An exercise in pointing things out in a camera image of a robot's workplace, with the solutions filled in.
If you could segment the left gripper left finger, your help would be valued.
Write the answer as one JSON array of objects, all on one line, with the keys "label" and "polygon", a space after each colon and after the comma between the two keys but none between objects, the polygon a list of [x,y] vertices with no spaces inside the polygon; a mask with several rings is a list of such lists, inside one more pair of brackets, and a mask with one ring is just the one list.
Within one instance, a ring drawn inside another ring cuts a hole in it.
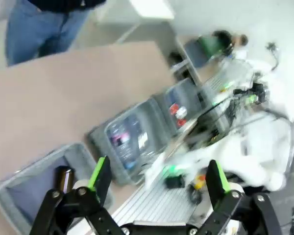
[{"label": "left gripper left finger", "polygon": [[112,181],[110,160],[101,157],[90,178],[89,187],[67,193],[50,189],[32,224],[31,235],[66,235],[75,218],[84,218],[97,235],[119,235],[116,224],[104,202]]}]

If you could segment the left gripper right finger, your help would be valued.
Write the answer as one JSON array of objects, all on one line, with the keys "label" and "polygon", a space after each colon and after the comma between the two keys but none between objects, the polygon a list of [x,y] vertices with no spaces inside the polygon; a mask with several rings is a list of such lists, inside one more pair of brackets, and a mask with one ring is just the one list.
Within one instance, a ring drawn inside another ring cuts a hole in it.
[{"label": "left gripper right finger", "polygon": [[239,221],[247,235],[280,235],[282,230],[266,193],[246,195],[231,189],[221,165],[211,160],[206,175],[213,212],[200,227],[202,235],[220,235],[230,220]]}]

